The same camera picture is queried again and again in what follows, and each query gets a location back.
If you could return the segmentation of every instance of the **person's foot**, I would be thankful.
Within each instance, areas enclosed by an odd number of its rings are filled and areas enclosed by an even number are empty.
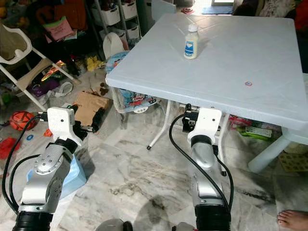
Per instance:
[[[308,213],[285,210],[277,216],[278,224],[281,227],[293,230],[308,230]]]

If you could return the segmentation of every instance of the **red sticker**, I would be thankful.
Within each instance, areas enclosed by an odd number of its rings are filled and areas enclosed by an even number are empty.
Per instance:
[[[250,86],[252,86],[252,82],[247,81],[247,82],[245,82],[245,85],[250,87]]]

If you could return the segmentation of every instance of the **doormat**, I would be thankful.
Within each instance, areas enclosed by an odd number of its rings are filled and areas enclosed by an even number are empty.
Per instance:
[[[286,172],[308,172],[308,153],[281,153],[279,160]]]
[[[208,6],[204,7],[202,14],[232,14],[233,6]]]

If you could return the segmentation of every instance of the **orange ball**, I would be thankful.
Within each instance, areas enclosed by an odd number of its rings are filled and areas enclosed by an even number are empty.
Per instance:
[[[13,129],[22,131],[26,126],[27,122],[33,117],[34,115],[32,113],[26,111],[15,112],[10,118],[10,124],[13,127]],[[37,124],[36,121],[33,120],[28,126],[27,130],[32,129],[36,124]]]

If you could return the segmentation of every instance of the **toe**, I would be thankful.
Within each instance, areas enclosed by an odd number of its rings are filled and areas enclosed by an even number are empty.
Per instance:
[[[279,220],[278,225],[281,226],[281,227],[285,227],[285,228],[289,227],[289,223],[286,222],[286,221],[283,221],[283,220]]]
[[[285,210],[285,211],[283,211],[283,213],[286,213],[286,214],[294,214],[294,213],[296,213],[296,212],[293,211],[293,210]]]
[[[283,212],[279,213],[279,215],[282,216],[282,217],[285,217],[285,218],[291,216],[291,214],[286,212],[286,211],[283,211]]]
[[[287,221],[288,220],[288,218],[285,218],[285,217],[280,216],[280,215],[277,216],[277,219],[281,220],[281,221]]]

